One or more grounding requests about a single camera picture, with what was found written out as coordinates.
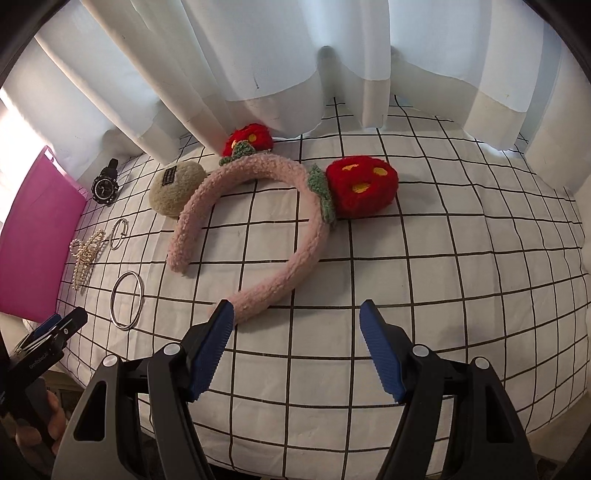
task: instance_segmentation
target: wristwatch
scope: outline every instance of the wristwatch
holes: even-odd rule
[[[103,168],[100,175],[92,183],[92,197],[96,203],[108,205],[113,203],[119,192],[117,185],[117,165],[116,158],[111,158],[109,165]]]

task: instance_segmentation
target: grid pattern cloth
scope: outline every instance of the grid pattern cloth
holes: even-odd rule
[[[532,174],[523,137],[497,151],[451,121],[391,103],[383,128],[362,129],[334,100],[313,132],[275,144],[274,153],[306,167],[382,158],[400,189],[378,215],[338,221],[309,278],[233,332],[210,390],[189,405],[213,463],[273,478],[375,478],[402,407],[384,393],[359,329],[365,299],[444,358],[488,358],[527,432],[585,391],[589,276],[573,198]],[[192,136],[181,142],[179,160],[216,168],[219,157]],[[100,255],[86,288],[71,288],[66,265],[57,310],[83,306],[89,321],[63,364],[83,385],[106,354],[152,355],[205,322],[214,301],[273,275],[307,227],[296,189],[243,184],[212,209],[187,275],[172,273],[165,258],[175,221],[156,215],[146,195],[162,168],[147,155],[126,163],[118,200],[91,200],[80,219],[83,239],[109,233],[121,217],[130,230]],[[123,332],[109,322],[109,295],[127,270],[143,278],[146,299],[137,326]],[[132,277],[119,288],[120,322],[137,309],[134,288]],[[441,471],[452,406],[444,400],[429,473]],[[144,395],[140,410],[151,431]]]

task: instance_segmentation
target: pink fuzzy headband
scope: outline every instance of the pink fuzzy headband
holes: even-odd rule
[[[237,185],[254,179],[273,179],[294,186],[312,214],[304,241],[283,269],[228,298],[234,305],[235,323],[248,320],[295,288],[319,260],[329,236],[329,224],[335,220],[326,177],[318,167],[308,172],[298,162],[272,153],[241,157],[214,171],[185,205],[168,249],[167,264],[172,271],[183,272],[187,268],[197,236],[217,200]]]

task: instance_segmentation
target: green pom pom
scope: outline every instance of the green pom pom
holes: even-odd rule
[[[332,225],[336,222],[335,206],[330,194],[329,182],[326,174],[314,165],[308,173],[308,188],[320,197],[320,208],[322,209],[322,219],[325,223]]]

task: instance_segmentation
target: silver bracelet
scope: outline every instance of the silver bracelet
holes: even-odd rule
[[[117,319],[115,318],[115,294],[117,293],[117,287],[119,287],[119,284],[121,283],[121,281],[125,277],[127,277],[128,275],[133,275],[139,285],[139,305],[138,305],[138,311],[135,314],[133,321],[131,323],[129,323],[128,325],[125,325],[123,323],[119,323],[117,321]],[[115,282],[115,285],[113,286],[113,290],[111,290],[111,322],[113,322],[113,325],[115,325],[120,330],[123,330],[123,331],[131,330],[135,326],[135,324],[138,323],[138,321],[139,321],[139,314],[142,311],[143,304],[144,304],[144,282],[142,282],[141,277],[133,270],[129,270],[129,271],[123,273]]]
[[[117,231],[117,227],[119,224],[123,223],[123,230],[121,230],[121,236],[117,239],[117,244],[115,243],[115,232]],[[113,227],[113,231],[111,232],[111,250],[117,250],[121,246],[121,242],[127,236],[127,227],[129,226],[129,222],[125,218],[120,218],[117,220],[115,226]]]

